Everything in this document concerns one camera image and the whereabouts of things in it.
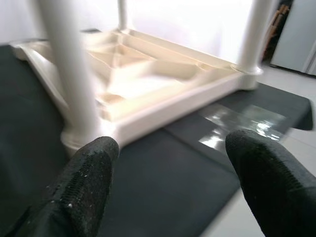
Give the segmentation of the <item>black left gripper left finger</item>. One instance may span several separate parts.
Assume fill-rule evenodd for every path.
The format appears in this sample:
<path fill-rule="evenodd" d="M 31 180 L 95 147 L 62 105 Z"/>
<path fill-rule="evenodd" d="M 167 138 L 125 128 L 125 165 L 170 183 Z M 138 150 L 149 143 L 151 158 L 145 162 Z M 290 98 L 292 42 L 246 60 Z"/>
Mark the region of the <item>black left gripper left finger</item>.
<path fill-rule="evenodd" d="M 81 147 L 5 236 L 97 236 L 118 157 L 119 145 L 108 136 Z"/>

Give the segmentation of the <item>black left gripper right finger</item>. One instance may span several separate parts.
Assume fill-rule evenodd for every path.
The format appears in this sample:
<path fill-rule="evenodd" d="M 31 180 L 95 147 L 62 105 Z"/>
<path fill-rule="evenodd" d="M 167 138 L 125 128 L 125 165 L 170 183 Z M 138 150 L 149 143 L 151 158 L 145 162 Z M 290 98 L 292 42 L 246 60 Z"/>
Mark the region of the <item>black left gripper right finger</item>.
<path fill-rule="evenodd" d="M 226 152 L 265 236 L 316 235 L 316 178 L 294 155 L 247 129 L 227 135 Z"/>

